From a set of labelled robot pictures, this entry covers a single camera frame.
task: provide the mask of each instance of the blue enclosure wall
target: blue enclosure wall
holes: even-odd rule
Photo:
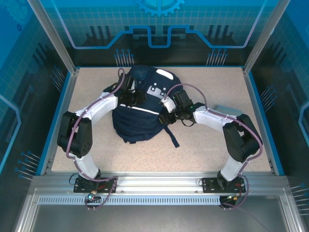
[[[252,74],[290,184],[309,186],[309,1],[291,0]]]
[[[11,232],[36,169],[21,152],[40,157],[67,70],[27,1],[0,1],[0,33],[0,230]]]
[[[239,66],[277,0],[42,3],[76,66]]]

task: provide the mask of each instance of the speckled tabletop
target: speckled tabletop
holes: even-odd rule
[[[241,68],[165,67],[183,83],[200,88],[207,97],[208,107],[223,105],[239,109],[250,116],[257,126],[253,107]],[[93,102],[117,81],[118,68],[81,68],[77,77],[69,111],[77,111]],[[202,102],[194,89],[184,87],[193,102]],[[109,112],[93,128],[92,157],[102,171],[218,171],[225,164],[228,152],[223,134],[205,125],[185,127],[180,121],[169,126],[179,148],[175,148],[163,130],[153,139],[125,144],[112,126]],[[74,172],[72,160],[58,147],[53,172]],[[270,171],[265,151],[250,162],[246,171]]]

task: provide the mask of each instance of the navy backpack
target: navy backpack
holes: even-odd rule
[[[171,72],[144,65],[133,66],[128,74],[135,78],[135,89],[142,90],[147,101],[133,107],[119,105],[113,110],[112,123],[116,133],[125,143],[134,144],[150,140],[164,129],[175,147],[179,147],[167,125],[159,120],[163,110],[160,101],[172,86],[181,83],[179,78]],[[169,96],[182,89],[182,86],[174,88]]]

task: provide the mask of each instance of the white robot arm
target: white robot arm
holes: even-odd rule
[[[250,159],[258,151],[262,140],[258,135],[250,118],[242,114],[240,116],[227,115],[210,108],[205,104],[193,104],[184,90],[176,92],[173,99],[166,97],[161,103],[165,106],[166,111],[160,115],[160,120],[164,124],[172,124],[177,119],[190,120],[193,123],[204,124],[219,132],[222,132],[225,137],[227,150],[229,153],[228,160],[221,171],[218,173],[217,181],[222,190],[225,190],[232,181],[235,180],[239,173],[242,172],[247,164],[247,159]],[[252,134],[236,121],[240,121],[251,130]]]
[[[108,95],[109,92],[103,92],[99,99],[103,99],[106,95]],[[104,98],[100,102],[93,105],[89,110],[87,110],[86,114],[83,115],[83,118],[88,118],[91,121],[92,128],[94,125],[109,111],[115,109],[118,104],[118,98],[115,95],[110,95],[107,98]],[[87,107],[84,109],[81,109],[79,111],[76,111],[76,116],[80,116]],[[69,153],[70,157],[73,157],[74,162],[76,162],[77,166],[81,170],[79,175],[81,175],[83,178],[87,179],[87,177],[90,177],[92,179],[95,179],[96,176],[99,173],[98,167],[93,162],[91,152],[84,156],[78,156],[73,153]]]
[[[65,152],[69,147],[67,157],[73,159],[79,175],[89,181],[101,178],[100,170],[93,162],[90,153],[94,125],[120,104],[132,107],[146,101],[146,95],[140,90],[135,90],[135,80],[128,74],[119,76],[115,88],[114,85],[106,88],[91,105],[74,113],[67,111],[61,119],[57,144]],[[73,127],[78,120],[78,127],[70,142]]]

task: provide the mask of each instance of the black mounting plate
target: black mounting plate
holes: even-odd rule
[[[99,190],[98,193],[109,193],[111,191],[112,185],[115,182],[115,179],[103,181],[99,183]],[[112,193],[116,192],[117,185],[112,190]],[[73,192],[75,193],[90,193],[94,189],[89,189],[87,185],[83,183],[83,181],[80,180],[80,178],[75,179],[74,189]]]
[[[227,186],[226,190],[223,191],[218,184],[217,178],[202,178],[199,181],[199,185],[203,187],[203,193],[239,193],[239,188],[235,186],[235,184],[240,184],[241,193],[246,192],[245,183],[243,178],[234,179],[229,186]]]

